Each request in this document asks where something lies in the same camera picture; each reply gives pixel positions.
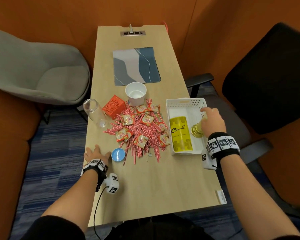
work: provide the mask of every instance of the wooden table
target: wooden table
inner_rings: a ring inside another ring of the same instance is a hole
[[[98,28],[91,98],[96,99],[101,106],[114,94],[127,100],[126,86],[114,85],[112,51],[153,47],[161,81],[145,84],[146,97],[161,105],[163,119],[168,123],[166,99],[189,97],[168,33],[164,25],[145,25],[133,29],[145,30],[146,35],[121,37],[120,31],[128,31],[128,28]],[[93,150],[94,145],[98,144],[105,154],[119,147],[120,143],[116,142],[115,136],[102,133],[103,130],[97,129],[89,119],[86,146]],[[164,152],[160,151],[161,159],[158,163],[151,150],[153,156],[137,158],[136,165],[133,164],[130,150],[125,166],[123,161],[110,162],[109,172],[118,175],[120,189],[116,194],[102,195],[95,225],[220,204],[216,190],[221,190],[221,187],[216,172],[203,169],[201,155],[172,156],[169,146]],[[100,192],[95,194],[88,226],[93,226],[93,214]]]

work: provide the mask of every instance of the mouse pad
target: mouse pad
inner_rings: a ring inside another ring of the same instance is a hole
[[[114,50],[113,66],[116,86],[161,81],[153,47]]]

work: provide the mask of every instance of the white plastic basket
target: white plastic basket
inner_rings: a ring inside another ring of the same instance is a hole
[[[201,154],[205,149],[204,139],[194,137],[191,133],[191,127],[198,123],[205,112],[200,112],[200,109],[203,107],[207,107],[206,101],[203,98],[177,98],[177,99],[167,99],[167,113],[169,119],[169,135],[171,136],[171,127],[170,127],[170,119],[180,116],[185,116],[187,119],[187,124],[189,128],[189,134],[191,138],[192,151],[186,152],[175,152],[173,146],[171,145],[171,153],[172,155],[193,155],[193,154]]]

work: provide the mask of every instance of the clear plastic bottle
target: clear plastic bottle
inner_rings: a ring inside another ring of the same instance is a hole
[[[95,99],[87,99],[83,103],[84,111],[97,127],[106,127],[109,123],[102,108]]]

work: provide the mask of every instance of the blue small dish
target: blue small dish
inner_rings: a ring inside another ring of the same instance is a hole
[[[124,159],[126,152],[122,148],[116,148],[113,150],[111,157],[113,161],[119,162]]]

